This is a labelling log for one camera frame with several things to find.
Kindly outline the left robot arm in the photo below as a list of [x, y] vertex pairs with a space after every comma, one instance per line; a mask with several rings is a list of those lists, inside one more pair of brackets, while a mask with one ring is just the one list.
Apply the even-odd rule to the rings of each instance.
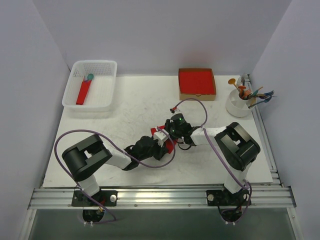
[[90, 206], [101, 201], [100, 187], [94, 173], [104, 164], [130, 171], [141, 161], [155, 158], [160, 160], [169, 153], [166, 143], [170, 141], [167, 132], [156, 131], [153, 136], [142, 136], [124, 152], [114, 147], [107, 148], [98, 134], [93, 134], [62, 153], [73, 179], [84, 191], [83, 200]]

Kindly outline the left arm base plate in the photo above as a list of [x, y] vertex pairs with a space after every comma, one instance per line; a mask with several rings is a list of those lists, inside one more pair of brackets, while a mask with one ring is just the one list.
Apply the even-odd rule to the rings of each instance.
[[[118, 192], [116, 190], [100, 190], [92, 198], [105, 207], [115, 207], [117, 205]], [[80, 190], [73, 192], [72, 207], [92, 207], [98, 206], [95, 202], [85, 196]]]

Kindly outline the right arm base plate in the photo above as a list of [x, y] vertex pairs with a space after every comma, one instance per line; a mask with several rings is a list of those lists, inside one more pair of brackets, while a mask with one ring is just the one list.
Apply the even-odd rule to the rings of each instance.
[[251, 205], [251, 200], [249, 200], [249, 191], [240, 190], [234, 194], [230, 193], [228, 190], [207, 190], [207, 205], [208, 206], [245, 206], [246, 204]]

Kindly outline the red paper napkin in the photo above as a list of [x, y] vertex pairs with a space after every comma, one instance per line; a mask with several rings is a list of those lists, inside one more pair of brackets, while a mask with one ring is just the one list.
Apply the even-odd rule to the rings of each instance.
[[[153, 136], [155, 134], [155, 132], [157, 132], [158, 130], [157, 130], [156, 127], [153, 127], [153, 128], [150, 129], [150, 131], [151, 131], [151, 135]], [[172, 139], [172, 140], [173, 140], [173, 143], [169, 139], [167, 139], [165, 141], [165, 146], [166, 146], [169, 154], [172, 153], [172, 151], [174, 150], [176, 144], [178, 143], [175, 139]]]

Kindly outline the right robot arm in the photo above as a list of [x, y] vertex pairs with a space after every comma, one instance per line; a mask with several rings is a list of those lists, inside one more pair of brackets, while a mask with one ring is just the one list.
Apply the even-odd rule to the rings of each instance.
[[249, 189], [247, 173], [261, 148], [238, 122], [216, 128], [192, 127], [183, 114], [178, 113], [166, 120], [164, 129], [170, 137], [189, 146], [209, 145], [212, 148], [228, 172], [221, 193], [226, 204], [234, 204], [240, 198], [239, 191]]

